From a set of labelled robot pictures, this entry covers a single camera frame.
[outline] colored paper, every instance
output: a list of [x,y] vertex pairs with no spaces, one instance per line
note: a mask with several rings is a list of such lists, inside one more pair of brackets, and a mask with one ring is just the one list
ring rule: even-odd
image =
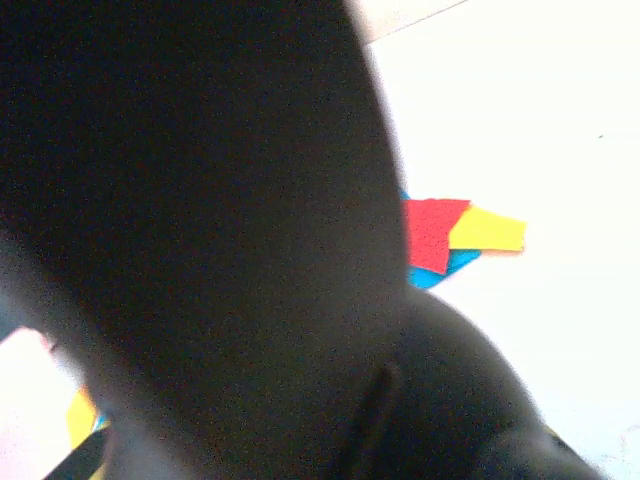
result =
[[409,265],[446,274],[449,232],[469,207],[469,200],[405,200]]
[[431,288],[479,256],[479,250],[453,250],[449,255],[446,274],[441,275],[423,268],[409,267],[409,283],[417,288]]
[[98,409],[93,404],[86,387],[83,387],[75,394],[67,411],[71,448],[78,448],[87,439],[93,432],[97,418]]
[[469,207],[449,233],[449,248],[519,251],[527,224],[481,208]]
[[91,478],[89,480],[102,480],[106,474],[107,474],[107,466],[102,465],[98,470],[96,470],[96,472],[93,475],[91,475]]

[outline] yellow paper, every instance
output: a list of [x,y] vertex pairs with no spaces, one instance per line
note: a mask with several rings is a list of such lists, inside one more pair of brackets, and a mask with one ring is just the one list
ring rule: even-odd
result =
[[77,448],[93,430],[93,424],[98,418],[98,410],[91,401],[86,388],[81,388],[73,397],[71,407],[67,411],[67,424],[71,437],[71,448]]
[[106,471],[107,466],[102,465],[98,470],[96,470],[93,475],[91,475],[91,477],[89,477],[89,480],[102,480],[105,476]]
[[471,206],[449,232],[449,248],[519,251],[524,247],[526,226],[525,222]]

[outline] black object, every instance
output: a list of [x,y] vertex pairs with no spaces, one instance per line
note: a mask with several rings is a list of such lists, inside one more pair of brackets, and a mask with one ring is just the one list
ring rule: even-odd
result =
[[101,466],[109,427],[93,432],[45,480],[87,480]]
[[112,478],[597,478],[407,286],[342,6],[7,10],[0,287],[87,367]]

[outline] red felt piece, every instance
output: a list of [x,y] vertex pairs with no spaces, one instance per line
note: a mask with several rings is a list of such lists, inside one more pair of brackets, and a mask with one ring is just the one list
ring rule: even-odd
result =
[[469,200],[405,200],[409,265],[444,275],[449,261],[449,232]]

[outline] blue paper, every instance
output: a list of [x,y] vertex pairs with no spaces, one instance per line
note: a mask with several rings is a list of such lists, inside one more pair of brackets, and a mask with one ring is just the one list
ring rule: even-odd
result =
[[440,275],[423,268],[409,267],[409,283],[418,288],[431,288],[479,256],[480,250],[451,250],[447,273]]

